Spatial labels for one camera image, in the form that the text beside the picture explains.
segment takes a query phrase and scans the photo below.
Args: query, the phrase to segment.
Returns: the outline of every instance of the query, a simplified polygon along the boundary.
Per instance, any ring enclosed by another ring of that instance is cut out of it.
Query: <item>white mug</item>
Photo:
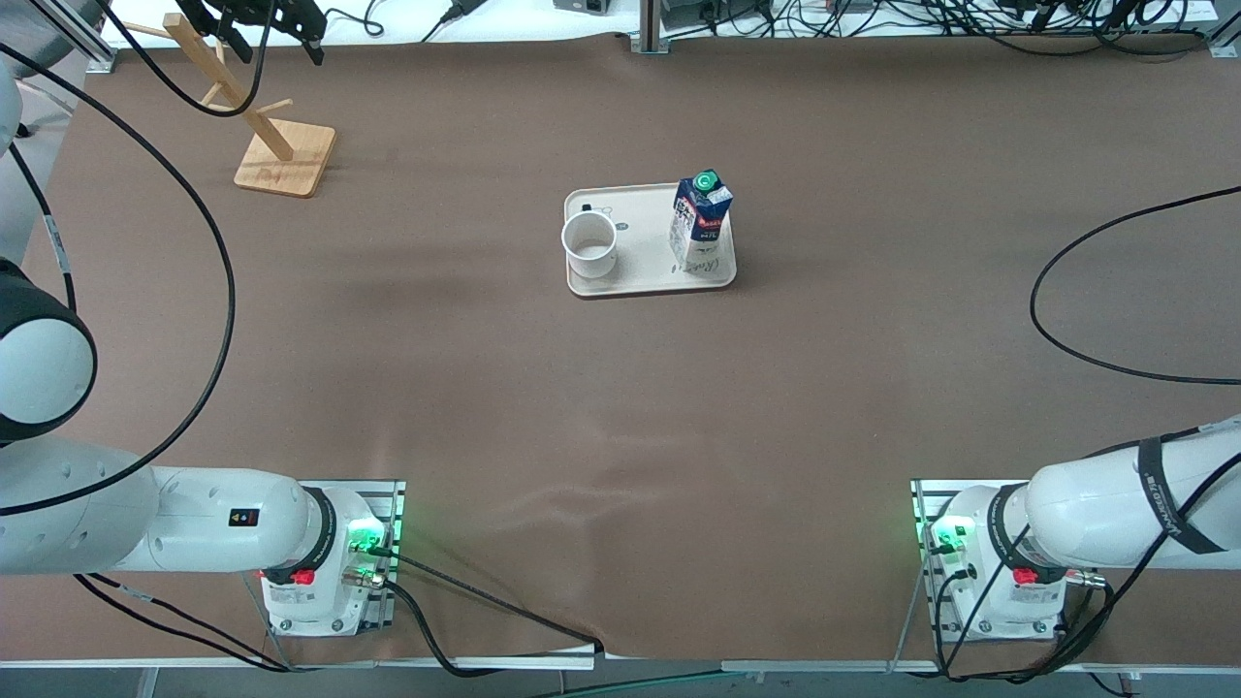
[[[560,242],[580,277],[607,276],[617,263],[617,225],[601,211],[573,214],[560,231]]]

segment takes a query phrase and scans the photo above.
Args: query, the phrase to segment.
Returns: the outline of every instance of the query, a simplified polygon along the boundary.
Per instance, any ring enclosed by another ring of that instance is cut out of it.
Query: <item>green cable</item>
[[[604,683],[601,686],[588,686],[586,688],[573,688],[563,693],[542,693],[539,696],[531,696],[530,698],[573,698],[576,696],[598,696],[601,693],[612,693],[616,691],[630,691],[634,688],[649,688],[652,686],[668,686],[670,683],[690,683],[694,681],[707,681],[712,678],[727,678],[735,676],[746,676],[746,672],[726,672],[726,671],[710,671],[700,673],[689,673],[681,676],[665,676],[659,678],[642,678],[638,681],[622,681],[619,683]]]

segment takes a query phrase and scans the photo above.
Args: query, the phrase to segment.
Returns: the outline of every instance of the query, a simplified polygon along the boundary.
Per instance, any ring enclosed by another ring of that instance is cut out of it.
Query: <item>wooden base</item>
[[[272,125],[293,147],[293,159],[280,160],[258,135],[249,142],[233,184],[242,189],[309,199],[314,196],[336,143],[336,129],[272,119]]]

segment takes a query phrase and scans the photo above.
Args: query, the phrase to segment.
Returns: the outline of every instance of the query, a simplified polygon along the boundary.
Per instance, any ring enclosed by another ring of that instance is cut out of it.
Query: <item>white tray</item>
[[[720,265],[702,273],[686,273],[678,266],[668,245],[675,195],[676,184],[578,189],[570,194],[565,199],[565,220],[589,204],[617,224],[617,266],[602,278],[583,278],[568,266],[566,256],[570,291],[582,297],[623,296],[722,288],[732,283],[737,278],[737,257],[728,215],[720,227]]]

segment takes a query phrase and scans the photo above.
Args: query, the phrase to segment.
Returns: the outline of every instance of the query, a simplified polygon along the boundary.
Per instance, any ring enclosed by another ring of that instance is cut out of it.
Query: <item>brown tabletop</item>
[[[184,58],[160,61],[206,87]],[[314,68],[273,50],[261,101],[292,97],[282,118],[340,132],[311,200],[235,188],[246,125],[192,113],[137,61],[87,87],[199,188],[237,267],[223,379],[163,462],[406,479],[407,551],[616,653],[889,658],[918,564],[911,478],[1025,478],[1241,411],[1234,389],[1075,361],[1026,317],[1035,274],[1081,232],[1236,183],[1241,70],[1205,52],[1148,65],[983,40],[737,40],[647,57],[596,37],[330,48]],[[568,292],[566,194],[704,166],[736,194],[730,288]],[[65,433],[144,451],[216,353],[211,238],[86,107],[51,202],[102,353]],[[1237,374],[1236,206],[1083,247],[1049,281],[1049,324],[1142,368]],[[55,288],[34,240],[27,267]],[[236,575],[127,579],[262,638]],[[1234,582],[1150,573],[1088,658],[1241,663]],[[572,645],[411,584],[452,655]],[[205,653],[68,579],[0,585],[0,658]],[[931,657],[927,625],[920,609],[907,658]],[[426,655],[403,612],[290,648]]]

